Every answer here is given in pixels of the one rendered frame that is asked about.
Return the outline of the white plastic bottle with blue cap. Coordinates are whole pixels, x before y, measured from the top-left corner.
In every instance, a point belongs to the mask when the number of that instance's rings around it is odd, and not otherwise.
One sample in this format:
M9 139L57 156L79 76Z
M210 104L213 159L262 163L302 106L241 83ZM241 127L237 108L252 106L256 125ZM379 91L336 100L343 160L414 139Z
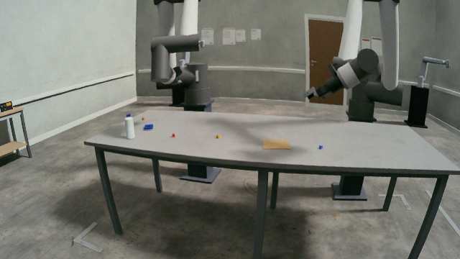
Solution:
M127 139L135 138L133 117L131 117L130 114L127 114L124 121L125 121L125 127L126 127L126 138Z

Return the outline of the tan mat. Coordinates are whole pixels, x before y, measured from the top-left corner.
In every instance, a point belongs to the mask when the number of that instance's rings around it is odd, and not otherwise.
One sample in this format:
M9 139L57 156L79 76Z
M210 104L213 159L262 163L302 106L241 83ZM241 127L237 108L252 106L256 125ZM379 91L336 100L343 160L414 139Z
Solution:
M263 140L263 149L290 150L288 140Z

